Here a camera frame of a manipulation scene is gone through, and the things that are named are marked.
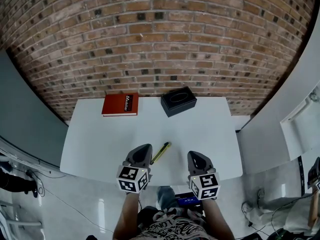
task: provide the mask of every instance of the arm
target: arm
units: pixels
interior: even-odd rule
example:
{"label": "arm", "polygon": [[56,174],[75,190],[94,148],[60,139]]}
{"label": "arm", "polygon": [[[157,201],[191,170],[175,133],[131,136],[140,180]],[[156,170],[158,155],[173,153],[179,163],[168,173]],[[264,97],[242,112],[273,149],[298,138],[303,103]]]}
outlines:
{"label": "arm", "polygon": [[313,228],[318,220],[318,201],[319,201],[319,191],[316,186],[312,187],[314,195],[312,196],[309,211],[308,226]]}
{"label": "arm", "polygon": [[129,240],[137,235],[139,194],[126,195],[120,218],[113,233],[113,239]]}
{"label": "arm", "polygon": [[209,227],[208,233],[218,240],[235,240],[235,237],[221,214],[216,201],[212,199],[205,199],[202,200],[202,205],[206,222]]}

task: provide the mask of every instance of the fiducial marker cube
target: fiducial marker cube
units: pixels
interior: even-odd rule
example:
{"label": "fiducial marker cube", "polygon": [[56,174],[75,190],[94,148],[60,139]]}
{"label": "fiducial marker cube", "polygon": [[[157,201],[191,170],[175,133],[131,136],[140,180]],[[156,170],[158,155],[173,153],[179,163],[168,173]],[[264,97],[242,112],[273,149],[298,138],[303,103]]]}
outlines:
{"label": "fiducial marker cube", "polygon": [[190,177],[190,189],[198,200],[216,198],[219,193],[219,175],[217,172]]}
{"label": "fiducial marker cube", "polygon": [[139,193],[149,182],[148,170],[120,165],[116,174],[116,182],[122,191]]}

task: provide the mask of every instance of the book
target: book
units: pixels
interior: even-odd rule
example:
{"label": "book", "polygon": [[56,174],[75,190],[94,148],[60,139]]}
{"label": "book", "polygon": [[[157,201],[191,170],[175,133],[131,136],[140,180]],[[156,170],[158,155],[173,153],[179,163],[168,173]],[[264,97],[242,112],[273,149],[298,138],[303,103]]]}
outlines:
{"label": "book", "polygon": [[104,98],[102,115],[104,117],[138,115],[138,93],[108,94]]}

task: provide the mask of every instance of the black box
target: black box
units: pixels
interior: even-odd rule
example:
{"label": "black box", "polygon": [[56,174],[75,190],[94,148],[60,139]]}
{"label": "black box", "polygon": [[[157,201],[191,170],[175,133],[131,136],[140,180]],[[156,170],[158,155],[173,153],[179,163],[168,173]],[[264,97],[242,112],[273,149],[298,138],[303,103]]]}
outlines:
{"label": "black box", "polygon": [[193,108],[196,103],[197,99],[189,87],[174,90],[161,96],[161,105],[168,118]]}

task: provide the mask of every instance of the graphic t-shirt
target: graphic t-shirt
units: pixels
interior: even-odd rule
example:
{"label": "graphic t-shirt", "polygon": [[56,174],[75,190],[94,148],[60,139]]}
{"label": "graphic t-shirt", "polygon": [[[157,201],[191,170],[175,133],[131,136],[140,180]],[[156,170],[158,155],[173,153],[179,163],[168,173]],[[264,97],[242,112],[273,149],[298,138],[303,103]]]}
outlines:
{"label": "graphic t-shirt", "polygon": [[215,240],[207,234],[207,224],[198,212],[184,208],[161,210],[153,216],[154,223],[132,240]]}

